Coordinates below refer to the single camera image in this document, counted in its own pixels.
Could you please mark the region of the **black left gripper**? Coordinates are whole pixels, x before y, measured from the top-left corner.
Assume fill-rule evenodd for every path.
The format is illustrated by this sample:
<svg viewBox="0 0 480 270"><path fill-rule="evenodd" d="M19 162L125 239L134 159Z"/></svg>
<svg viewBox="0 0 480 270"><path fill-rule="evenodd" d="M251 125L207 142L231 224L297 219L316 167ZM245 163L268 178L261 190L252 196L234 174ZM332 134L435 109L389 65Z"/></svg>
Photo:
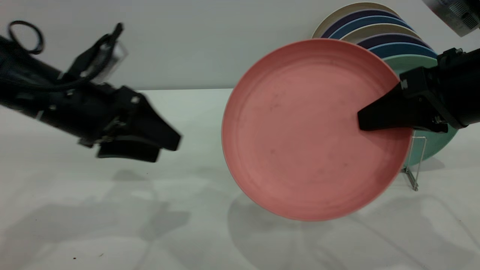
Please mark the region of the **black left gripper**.
<svg viewBox="0 0 480 270"><path fill-rule="evenodd" d="M178 133L151 106L148 98L126 86L85 84L77 87L84 147L100 144L97 158L120 158L155 163L161 148L178 150Z"/></svg>

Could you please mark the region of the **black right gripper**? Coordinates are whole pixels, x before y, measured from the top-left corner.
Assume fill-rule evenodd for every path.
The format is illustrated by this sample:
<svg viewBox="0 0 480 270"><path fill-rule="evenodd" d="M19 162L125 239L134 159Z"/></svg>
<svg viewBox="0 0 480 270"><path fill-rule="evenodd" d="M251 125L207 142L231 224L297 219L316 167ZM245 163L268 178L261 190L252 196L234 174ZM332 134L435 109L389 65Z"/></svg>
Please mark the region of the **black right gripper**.
<svg viewBox="0 0 480 270"><path fill-rule="evenodd" d="M363 131L392 128L447 133L468 126L468 72L461 69L418 67L399 75L400 84L358 112Z"/></svg>

